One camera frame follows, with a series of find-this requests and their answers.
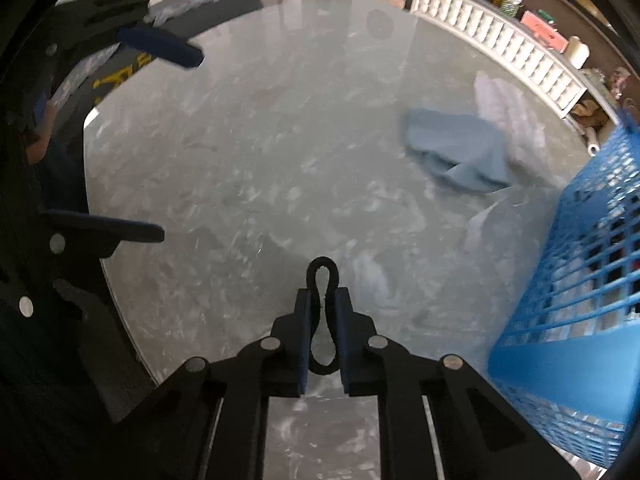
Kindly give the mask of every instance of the paper roll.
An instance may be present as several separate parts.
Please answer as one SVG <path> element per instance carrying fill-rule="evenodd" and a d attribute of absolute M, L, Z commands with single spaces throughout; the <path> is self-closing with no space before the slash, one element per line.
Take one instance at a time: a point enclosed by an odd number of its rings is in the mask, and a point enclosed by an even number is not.
<path fill-rule="evenodd" d="M 596 130 L 593 128 L 585 128 L 584 137 L 587 139 L 587 152 L 589 152 L 589 156 L 596 156 L 600 151 Z"/>
<path fill-rule="evenodd" d="M 584 62 L 587 61 L 590 51 L 589 47 L 580 41 L 578 36 L 569 38 L 569 43 L 564 51 L 564 57 L 576 68 L 582 68 Z"/>

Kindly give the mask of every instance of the blue plastic laundry basket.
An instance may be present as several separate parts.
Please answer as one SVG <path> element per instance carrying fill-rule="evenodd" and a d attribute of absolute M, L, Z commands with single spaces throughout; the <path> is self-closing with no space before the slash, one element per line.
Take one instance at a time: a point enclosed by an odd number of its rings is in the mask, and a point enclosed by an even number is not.
<path fill-rule="evenodd" d="M 628 117 L 562 192 L 489 374 L 549 442 L 608 467 L 640 384 L 640 132 Z"/>

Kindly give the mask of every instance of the black rubber loop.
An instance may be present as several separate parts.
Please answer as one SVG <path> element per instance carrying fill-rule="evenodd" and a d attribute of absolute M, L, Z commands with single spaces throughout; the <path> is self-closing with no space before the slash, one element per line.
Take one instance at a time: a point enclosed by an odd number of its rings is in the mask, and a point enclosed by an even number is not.
<path fill-rule="evenodd" d="M 320 293 L 316 284 L 316 274 L 318 269 L 325 267 L 329 271 L 329 284 L 326 286 L 326 294 L 324 295 L 324 315 L 326 316 L 326 325 L 329 327 L 331 339 L 334 342 L 335 354 L 332 361 L 323 365 L 316 361 L 311 353 L 311 341 L 320 323 Z M 311 293 L 311 339 L 309 341 L 309 371 L 317 375 L 329 375 L 340 369 L 338 362 L 338 345 L 335 334 L 335 291 L 340 283 L 340 275 L 338 274 L 338 266 L 331 258 L 320 256 L 313 260 L 306 268 L 306 288 Z"/>

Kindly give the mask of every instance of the metal screw head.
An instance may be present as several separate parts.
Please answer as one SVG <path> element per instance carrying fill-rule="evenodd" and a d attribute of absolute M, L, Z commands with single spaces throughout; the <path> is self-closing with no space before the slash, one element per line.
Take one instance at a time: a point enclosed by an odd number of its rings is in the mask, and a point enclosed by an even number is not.
<path fill-rule="evenodd" d="M 31 317 L 33 315 L 33 303 L 26 296 L 20 298 L 18 307 L 24 317 Z"/>
<path fill-rule="evenodd" d="M 191 373 L 201 372 L 205 366 L 207 362 L 202 357 L 192 357 L 184 364 L 187 371 Z"/>
<path fill-rule="evenodd" d="M 277 337 L 265 337 L 260 341 L 260 346 L 263 350 L 277 350 L 280 348 L 280 340 Z"/>
<path fill-rule="evenodd" d="M 51 235 L 51 238 L 49 239 L 49 249 L 51 249 L 51 252 L 54 254 L 62 254 L 65 250 L 65 244 L 65 237 L 60 233 Z"/>
<path fill-rule="evenodd" d="M 389 341 L 384 336 L 372 335 L 367 343 L 371 348 L 384 348 L 389 344 Z"/>
<path fill-rule="evenodd" d="M 442 364 L 444 364 L 449 370 L 460 370 L 464 365 L 464 361 L 462 357 L 455 354 L 445 355 L 442 360 Z"/>

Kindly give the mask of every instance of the blue cloth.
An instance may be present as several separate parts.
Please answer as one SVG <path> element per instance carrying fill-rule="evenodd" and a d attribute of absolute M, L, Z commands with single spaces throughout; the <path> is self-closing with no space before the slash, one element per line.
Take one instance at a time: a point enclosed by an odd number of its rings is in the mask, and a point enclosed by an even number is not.
<path fill-rule="evenodd" d="M 478 117 L 411 110 L 406 142 L 425 170 L 456 186 L 492 192 L 511 185 L 504 134 Z"/>

